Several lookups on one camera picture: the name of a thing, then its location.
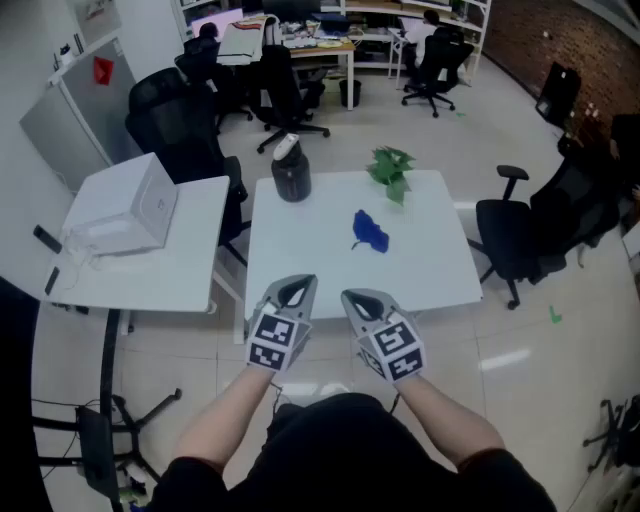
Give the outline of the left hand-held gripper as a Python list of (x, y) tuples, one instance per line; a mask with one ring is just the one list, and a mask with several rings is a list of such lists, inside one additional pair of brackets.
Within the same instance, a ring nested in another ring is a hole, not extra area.
[(254, 310), (246, 363), (274, 373), (290, 368), (304, 350), (313, 329), (310, 318), (318, 278), (297, 274), (273, 282)]

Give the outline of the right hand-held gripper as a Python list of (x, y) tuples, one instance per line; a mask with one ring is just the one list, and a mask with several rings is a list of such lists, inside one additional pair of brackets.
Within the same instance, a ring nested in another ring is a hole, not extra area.
[(413, 317), (385, 292), (344, 290), (341, 302), (365, 365), (395, 384), (426, 366), (424, 343)]

